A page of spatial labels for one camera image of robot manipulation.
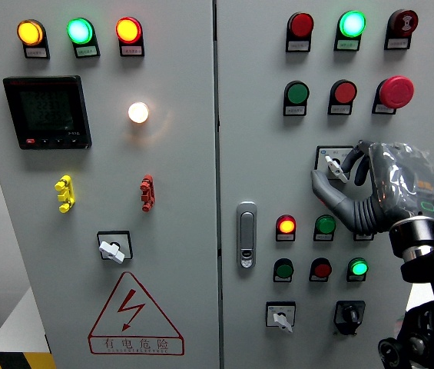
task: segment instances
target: digital power meter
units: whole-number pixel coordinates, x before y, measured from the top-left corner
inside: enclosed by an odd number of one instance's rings
[[[21,149],[91,147],[79,76],[8,77],[3,85]]]

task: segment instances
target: gray metal panel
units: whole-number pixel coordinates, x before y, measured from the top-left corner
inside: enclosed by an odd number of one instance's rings
[[[399,8],[420,19],[408,51],[383,50],[386,24]],[[336,24],[346,11],[366,14],[359,52],[333,52]],[[285,53],[285,32],[295,12],[313,16],[309,54]],[[434,161],[434,2],[218,1],[220,176],[224,291],[224,362],[241,367],[381,368],[380,339],[392,337],[406,306],[410,285],[402,280],[401,260],[393,256],[386,234],[354,243],[339,224],[333,242],[313,242],[314,222],[328,210],[311,191],[310,170],[317,145],[354,145],[360,138],[407,141],[431,152]],[[415,96],[394,116],[372,115],[377,85],[392,75],[406,75]],[[353,81],[358,95],[349,117],[328,116],[330,89],[340,79]],[[310,89],[307,116],[282,116],[283,90],[301,80]],[[354,198],[369,194],[353,184],[341,187]],[[236,206],[256,203],[257,262],[244,270],[235,264]],[[282,214],[297,220],[297,240],[276,243],[275,221]],[[346,283],[353,257],[370,266],[366,282]],[[328,258],[328,283],[308,281],[311,262]],[[273,264],[289,258],[295,273],[290,284],[273,283]],[[339,300],[366,302],[355,337],[333,335]],[[267,301],[295,301],[294,332],[265,327]]]
[[[93,23],[100,58],[75,58],[66,25],[78,16]],[[141,22],[144,58],[120,57],[123,16]],[[15,29],[27,18],[44,25],[51,60],[24,58]],[[218,367],[212,40],[211,1],[0,2],[0,182],[58,369]],[[80,75],[92,148],[20,150],[2,85],[17,75]],[[135,101],[151,110],[139,127],[127,115]],[[157,196],[148,214],[146,173]],[[64,174],[77,203],[60,214],[54,186]],[[131,232],[134,258],[122,265],[98,251],[97,232],[114,230]],[[89,331],[123,271],[182,334],[184,356],[91,354]]]

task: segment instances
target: lightning bolt symbol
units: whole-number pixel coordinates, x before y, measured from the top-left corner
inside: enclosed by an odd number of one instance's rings
[[[122,311],[137,309],[134,312],[133,317],[131,317],[130,321],[127,322],[126,324],[123,324],[123,332],[126,331],[130,327],[130,323],[133,321],[134,317],[136,317],[138,315],[138,313],[141,311],[141,309],[143,309],[143,306],[145,306],[145,304],[140,304],[140,305],[135,305],[135,306],[131,306],[131,307],[126,307],[128,302],[130,302],[131,298],[134,296],[135,292],[136,292],[135,290],[130,290],[128,292],[128,295],[124,299],[123,304],[121,304],[121,306],[118,309],[118,313],[121,313]]]

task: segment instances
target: yellow black stripe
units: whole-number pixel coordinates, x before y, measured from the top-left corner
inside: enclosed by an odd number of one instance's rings
[[[56,366],[49,353],[0,352],[0,369],[56,369]]]

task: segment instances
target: green indicator light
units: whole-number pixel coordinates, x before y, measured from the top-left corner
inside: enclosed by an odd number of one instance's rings
[[[68,36],[70,39],[79,45],[83,45],[92,40],[92,26],[87,19],[76,18],[72,19],[67,26]]]
[[[309,97],[309,90],[301,83],[297,83],[288,89],[287,97],[293,104],[301,104]]]
[[[324,215],[317,219],[316,228],[323,234],[331,234],[336,229],[336,221],[331,215]]]
[[[434,206],[431,202],[422,201],[421,205],[423,209],[434,212]]]
[[[365,24],[365,15],[357,10],[352,10],[341,17],[340,31],[346,37],[357,37],[362,34]]]
[[[289,278],[293,274],[293,269],[289,265],[281,265],[277,268],[277,276],[280,278]]]
[[[350,270],[354,275],[364,275],[369,267],[365,259],[356,258],[350,262]]]

